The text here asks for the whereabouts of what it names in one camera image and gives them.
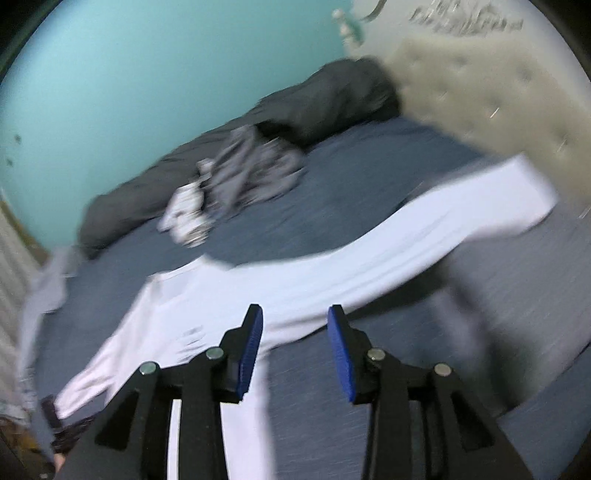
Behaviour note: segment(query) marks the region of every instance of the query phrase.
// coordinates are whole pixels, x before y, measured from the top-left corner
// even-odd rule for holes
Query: tufted headboard
[[[403,112],[486,151],[525,152],[591,200],[591,115],[515,36],[407,38],[382,59]]]

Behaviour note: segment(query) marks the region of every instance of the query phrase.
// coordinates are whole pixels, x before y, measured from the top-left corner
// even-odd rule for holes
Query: white wall
[[[524,20],[521,31],[501,32],[490,35],[518,35],[531,45],[536,58],[545,65],[558,82],[579,99],[591,112],[591,82],[562,36],[549,20],[529,0],[491,0],[510,20]],[[402,39],[413,33],[428,32],[429,27],[411,24],[408,19],[419,6],[428,6],[431,0],[388,0],[380,16],[365,24],[365,43],[355,50],[355,55],[373,54],[388,57]],[[352,13],[363,17],[370,13],[377,0],[353,0]]]

